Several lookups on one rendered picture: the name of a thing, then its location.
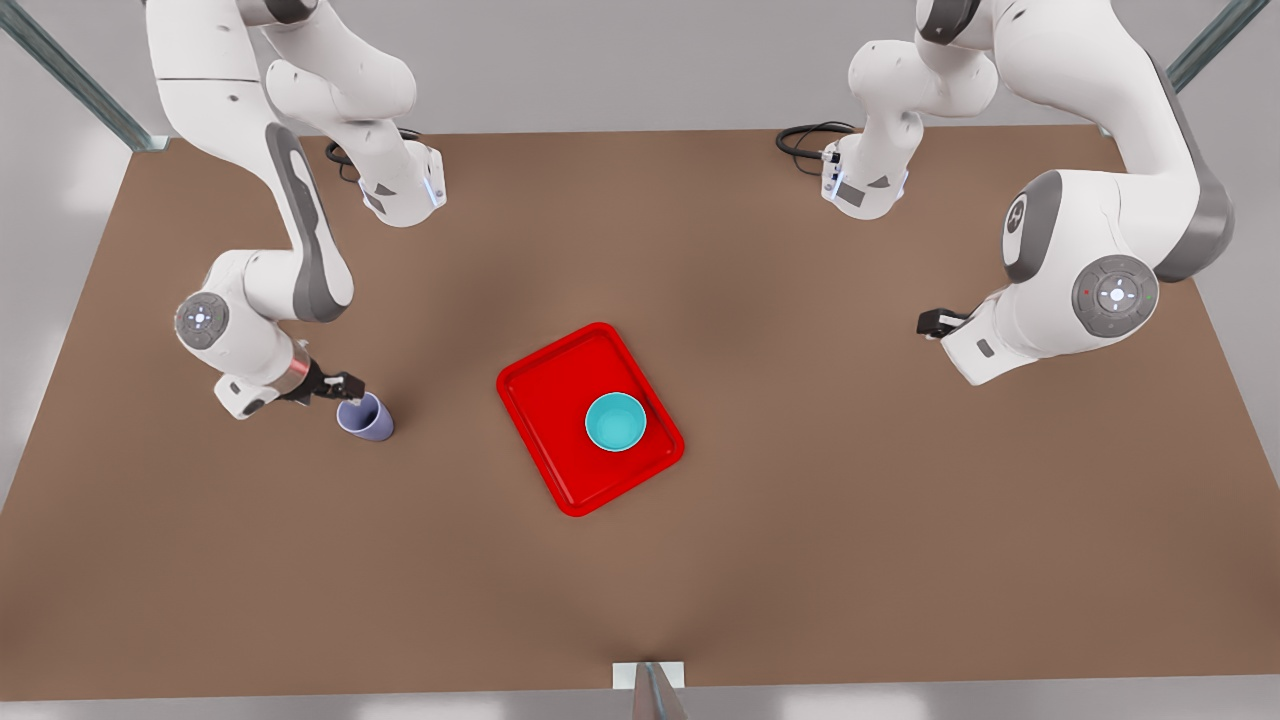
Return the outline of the red tray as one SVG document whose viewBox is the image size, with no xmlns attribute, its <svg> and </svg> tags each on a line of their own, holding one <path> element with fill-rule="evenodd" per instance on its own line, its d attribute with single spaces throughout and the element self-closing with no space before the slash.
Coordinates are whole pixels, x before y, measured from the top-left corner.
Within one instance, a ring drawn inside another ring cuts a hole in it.
<svg viewBox="0 0 1280 720">
<path fill-rule="evenodd" d="M 559 510 L 585 518 L 673 466 L 684 437 L 613 325 L 595 322 L 511 364 L 495 383 L 515 429 Z M 623 452 L 588 438 L 590 404 L 609 392 L 637 398 L 646 432 Z"/>
</svg>

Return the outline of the silver frame post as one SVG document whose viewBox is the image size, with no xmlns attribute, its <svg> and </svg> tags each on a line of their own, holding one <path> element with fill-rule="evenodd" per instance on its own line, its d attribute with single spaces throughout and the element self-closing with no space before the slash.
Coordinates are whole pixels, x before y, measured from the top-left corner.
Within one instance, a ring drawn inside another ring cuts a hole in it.
<svg viewBox="0 0 1280 720">
<path fill-rule="evenodd" d="M 685 662 L 612 664 L 616 691 L 632 692 L 631 720 L 689 720 L 677 689 L 685 684 Z"/>
<path fill-rule="evenodd" d="M 1112 0 L 1161 65 L 1198 138 L 1271 135 L 1280 119 L 1280 0 Z"/>
<path fill-rule="evenodd" d="M 163 152 L 170 138 L 146 131 L 17 0 L 0 0 L 0 29 L 132 152 Z"/>
</svg>

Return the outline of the lavender cup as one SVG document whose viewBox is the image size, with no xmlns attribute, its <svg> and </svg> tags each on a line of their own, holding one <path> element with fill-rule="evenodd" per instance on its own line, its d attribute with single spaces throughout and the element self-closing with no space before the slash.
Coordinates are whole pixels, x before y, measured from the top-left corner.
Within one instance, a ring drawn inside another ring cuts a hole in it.
<svg viewBox="0 0 1280 720">
<path fill-rule="evenodd" d="M 342 401 L 335 410 L 335 419 L 344 432 L 372 442 L 390 438 L 396 429 L 387 406 L 369 391 L 360 401 Z"/>
</svg>

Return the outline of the teal bowl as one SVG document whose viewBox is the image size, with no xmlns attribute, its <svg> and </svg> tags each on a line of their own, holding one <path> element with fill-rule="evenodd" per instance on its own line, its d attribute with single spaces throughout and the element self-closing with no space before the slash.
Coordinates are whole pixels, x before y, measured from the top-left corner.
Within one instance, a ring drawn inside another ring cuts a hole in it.
<svg viewBox="0 0 1280 720">
<path fill-rule="evenodd" d="M 646 432 L 646 424 L 643 404 L 625 392 L 609 392 L 595 398 L 584 420 L 591 443 L 614 454 L 637 445 Z"/>
</svg>

